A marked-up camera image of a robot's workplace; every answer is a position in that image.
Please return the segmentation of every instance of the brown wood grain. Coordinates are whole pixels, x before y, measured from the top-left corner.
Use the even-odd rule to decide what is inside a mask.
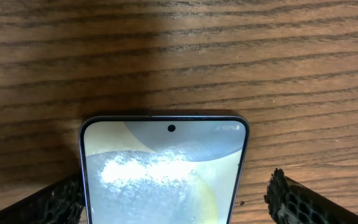
[[[87,114],[137,108],[250,121],[233,223],[272,223],[276,167],[358,214],[358,1],[0,1],[0,209],[78,170]]]

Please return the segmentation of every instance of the smartphone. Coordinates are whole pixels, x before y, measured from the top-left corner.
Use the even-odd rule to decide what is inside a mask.
[[[233,115],[88,119],[80,129],[88,223],[230,223],[249,133]]]

